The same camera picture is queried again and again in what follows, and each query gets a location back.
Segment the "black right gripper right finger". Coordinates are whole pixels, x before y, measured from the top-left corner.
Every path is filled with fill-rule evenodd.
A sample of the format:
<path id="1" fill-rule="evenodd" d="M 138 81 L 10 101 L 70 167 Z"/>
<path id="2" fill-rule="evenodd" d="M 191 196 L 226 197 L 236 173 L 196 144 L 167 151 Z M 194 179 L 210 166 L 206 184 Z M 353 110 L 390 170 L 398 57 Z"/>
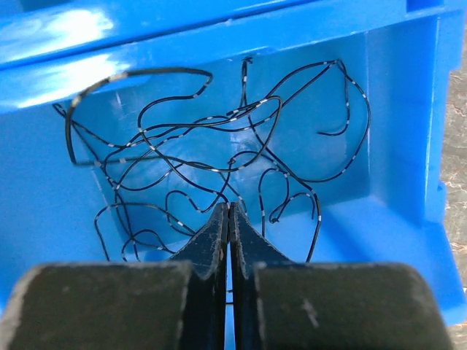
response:
<path id="1" fill-rule="evenodd" d="M 237 349 L 451 349 L 424 278 L 400 263 L 296 263 L 229 210 Z"/>

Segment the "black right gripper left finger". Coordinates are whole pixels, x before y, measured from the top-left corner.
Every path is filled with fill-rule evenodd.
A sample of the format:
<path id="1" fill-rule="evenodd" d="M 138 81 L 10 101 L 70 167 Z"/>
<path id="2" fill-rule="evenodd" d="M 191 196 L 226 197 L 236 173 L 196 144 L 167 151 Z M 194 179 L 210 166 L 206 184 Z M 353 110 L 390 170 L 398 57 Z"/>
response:
<path id="1" fill-rule="evenodd" d="M 228 207 L 161 262 L 54 263 L 16 284 L 3 349 L 222 349 Z"/>

